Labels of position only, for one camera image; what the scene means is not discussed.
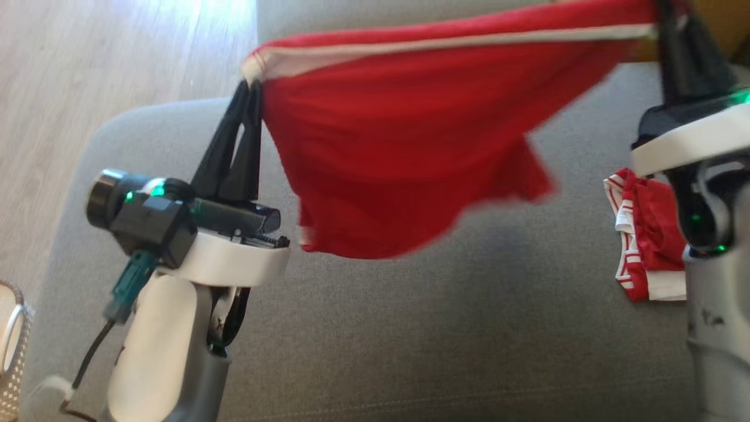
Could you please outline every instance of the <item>wooden floor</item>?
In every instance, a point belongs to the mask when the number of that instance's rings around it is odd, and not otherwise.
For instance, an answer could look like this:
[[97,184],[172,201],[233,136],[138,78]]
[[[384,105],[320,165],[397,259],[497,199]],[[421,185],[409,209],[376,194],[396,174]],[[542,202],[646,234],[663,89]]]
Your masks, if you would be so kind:
[[231,94],[255,44],[254,0],[0,0],[0,279],[34,303],[97,128]]

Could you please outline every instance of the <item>teal connector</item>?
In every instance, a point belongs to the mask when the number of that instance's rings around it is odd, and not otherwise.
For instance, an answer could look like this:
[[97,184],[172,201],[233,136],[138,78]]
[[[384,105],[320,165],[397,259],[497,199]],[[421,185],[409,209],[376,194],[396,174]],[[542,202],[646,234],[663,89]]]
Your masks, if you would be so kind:
[[135,251],[112,289],[112,300],[104,309],[104,317],[117,324],[124,324],[131,316],[133,304],[151,274],[159,265],[159,259],[145,251]]

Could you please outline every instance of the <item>black cable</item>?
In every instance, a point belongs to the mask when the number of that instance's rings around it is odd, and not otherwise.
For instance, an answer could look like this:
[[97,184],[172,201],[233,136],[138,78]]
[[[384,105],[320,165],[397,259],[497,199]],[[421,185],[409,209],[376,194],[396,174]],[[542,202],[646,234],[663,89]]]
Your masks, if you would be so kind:
[[[112,330],[112,327],[115,326],[114,320],[109,320],[104,325],[104,328],[101,329],[99,332],[99,335],[96,336],[96,339],[94,339],[94,342],[91,344],[91,347],[88,348],[88,352],[86,352],[86,356],[83,357],[83,362],[81,362],[81,366],[78,369],[78,373],[76,374],[76,378],[73,380],[73,384],[71,387],[73,387],[73,391],[78,390],[78,387],[81,385],[81,381],[83,381],[83,376],[86,374],[86,370],[89,367],[89,364],[92,362],[92,359],[94,358],[94,354],[96,353],[96,350],[99,348],[99,345],[104,341],[104,339],[107,337],[107,334],[110,333]],[[80,411],[76,410],[68,410],[68,406],[70,405],[70,400],[65,400],[60,405],[60,413],[67,414],[69,416],[78,417],[79,419],[83,419],[86,422],[97,422],[96,419],[93,417],[82,413]]]

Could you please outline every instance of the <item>folded clothing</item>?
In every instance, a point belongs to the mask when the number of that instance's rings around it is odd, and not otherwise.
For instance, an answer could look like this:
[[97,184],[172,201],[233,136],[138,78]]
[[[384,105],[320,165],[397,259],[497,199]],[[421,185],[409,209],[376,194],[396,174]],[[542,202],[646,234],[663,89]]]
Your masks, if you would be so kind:
[[684,300],[683,252],[677,205],[666,183],[641,179],[623,168],[604,180],[622,253],[615,279],[632,301]]
[[262,45],[242,73],[263,81],[305,249],[389,258],[471,204],[551,192],[525,134],[609,74],[654,20],[652,0],[592,0]]

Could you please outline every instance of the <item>gray fabric surface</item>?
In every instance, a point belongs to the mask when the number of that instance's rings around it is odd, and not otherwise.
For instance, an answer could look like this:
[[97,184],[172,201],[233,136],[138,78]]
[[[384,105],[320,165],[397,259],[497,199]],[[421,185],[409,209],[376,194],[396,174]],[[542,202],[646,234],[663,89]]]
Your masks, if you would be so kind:
[[256,0],[258,40],[474,17],[549,0]]
[[[628,164],[642,112],[660,101],[658,77],[652,65],[622,66],[534,133],[560,186],[541,206],[470,210],[397,260],[295,249],[283,280],[253,290],[221,421],[690,420],[684,306],[628,301],[602,187]],[[94,176],[115,167],[189,178],[225,104],[135,110],[92,141],[53,248],[25,393],[46,375],[74,376],[125,263],[86,223]],[[268,136],[261,180],[261,202],[281,208],[293,235],[296,200]],[[101,407],[123,335],[94,359],[78,408]],[[68,420],[54,399],[43,395],[22,421]]]

